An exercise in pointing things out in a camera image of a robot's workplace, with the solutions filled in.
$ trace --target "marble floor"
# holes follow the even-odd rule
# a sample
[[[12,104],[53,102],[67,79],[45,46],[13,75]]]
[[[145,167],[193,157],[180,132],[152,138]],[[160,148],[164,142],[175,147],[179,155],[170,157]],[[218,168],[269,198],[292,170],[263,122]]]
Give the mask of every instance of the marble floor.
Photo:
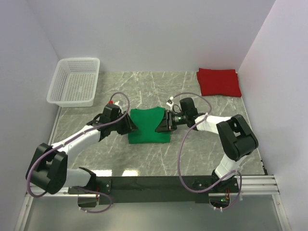
[[[110,96],[117,91],[128,95],[131,108],[148,109],[166,107],[170,96],[178,92],[200,93],[195,72],[110,72],[99,75],[94,105],[92,107],[62,108],[53,135],[53,142],[61,141],[80,130],[94,116],[103,111]],[[207,112],[204,101],[192,96],[199,112]],[[232,116],[247,114],[242,98],[207,97],[213,106],[211,115]],[[172,132],[170,143],[129,144],[128,136],[113,132],[101,142],[81,152],[69,164],[71,168],[86,167],[102,170],[106,175],[164,176],[177,175],[177,153],[180,142],[188,128],[178,126]],[[183,175],[209,175],[223,157],[218,135],[210,132],[192,131],[182,152]],[[242,163],[240,170],[245,175],[264,175],[258,150]]]

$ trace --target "white plastic basket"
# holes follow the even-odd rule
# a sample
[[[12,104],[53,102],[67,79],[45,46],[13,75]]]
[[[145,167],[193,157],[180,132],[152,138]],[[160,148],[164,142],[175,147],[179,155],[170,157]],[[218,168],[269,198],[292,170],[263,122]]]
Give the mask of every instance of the white plastic basket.
[[[47,102],[60,107],[92,106],[99,69],[97,58],[61,59],[53,74]]]

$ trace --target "red cloth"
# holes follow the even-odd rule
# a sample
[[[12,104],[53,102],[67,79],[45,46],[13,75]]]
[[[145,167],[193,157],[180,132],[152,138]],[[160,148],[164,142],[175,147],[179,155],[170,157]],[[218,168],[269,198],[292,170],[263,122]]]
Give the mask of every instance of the red cloth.
[[[197,72],[197,79],[200,85],[201,94],[203,96],[242,96],[237,73],[233,69],[211,70],[199,68],[199,72]]]

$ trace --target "green cloth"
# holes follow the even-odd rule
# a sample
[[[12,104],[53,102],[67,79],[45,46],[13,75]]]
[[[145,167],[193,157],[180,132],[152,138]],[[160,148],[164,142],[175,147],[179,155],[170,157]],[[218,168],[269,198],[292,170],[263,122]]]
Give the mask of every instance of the green cloth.
[[[165,108],[156,107],[146,110],[132,109],[130,118],[138,127],[138,131],[128,134],[129,143],[169,143],[170,132],[155,132],[162,121]]]

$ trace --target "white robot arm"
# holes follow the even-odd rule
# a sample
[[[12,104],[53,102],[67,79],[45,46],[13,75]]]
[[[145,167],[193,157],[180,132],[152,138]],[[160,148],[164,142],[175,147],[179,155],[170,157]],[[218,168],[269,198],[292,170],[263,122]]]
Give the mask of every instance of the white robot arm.
[[[195,123],[200,122],[201,120],[203,120],[205,117],[205,115],[199,116],[195,119]],[[230,120],[231,117],[220,117],[220,116],[213,116],[213,115],[209,115],[206,119],[206,121],[202,122],[201,124],[197,125],[197,129],[198,131],[209,131],[209,132],[213,132],[215,134],[219,134],[218,133],[218,129],[217,129],[217,124],[219,124],[220,122],[224,122],[224,121],[228,121]],[[216,175],[221,178],[224,175],[226,175],[227,173],[231,172],[232,170],[237,170],[238,167],[240,166],[240,164],[242,163],[242,161],[247,157],[247,155],[244,155],[242,158],[240,158],[237,161],[231,160],[227,154],[224,154],[220,164],[217,166],[217,168],[215,169],[215,173]],[[230,177],[232,177],[232,175],[226,177],[224,180],[229,179]]]
[[[165,116],[156,131],[173,131],[177,129],[177,125],[186,124],[192,127],[197,124],[194,130],[218,134],[225,152],[213,173],[219,179],[229,172],[237,170],[242,161],[258,147],[257,138],[243,116],[220,117],[200,114],[195,108],[192,98],[180,100],[180,112],[175,112],[172,99],[173,97],[167,101],[170,110],[166,110]],[[232,176],[229,175],[223,180],[228,180]]]
[[[165,116],[156,128],[156,132],[173,131],[177,129],[177,125],[183,124],[191,127],[205,118],[205,114],[197,112],[192,98],[182,99],[180,104],[182,110],[180,113],[165,111]],[[121,116],[124,115],[120,106],[110,102],[105,106],[102,114],[98,114],[79,132],[52,145],[41,144],[35,151],[26,179],[31,167],[35,165],[35,169],[29,176],[30,182],[50,194],[57,193],[62,187],[93,188],[96,181],[96,175],[93,172],[85,168],[67,169],[67,164],[74,161],[77,155],[88,146],[107,137],[111,131],[117,131],[123,135],[138,129],[127,114],[112,125],[99,127],[99,125],[115,121]],[[232,170],[236,170],[245,157],[258,147],[256,137],[241,115],[233,117],[209,115],[205,121],[196,126],[195,130],[210,131],[220,137],[225,155],[212,174],[218,179]],[[39,164],[34,164],[46,152],[66,143],[68,144],[62,145],[61,148],[47,155]]]

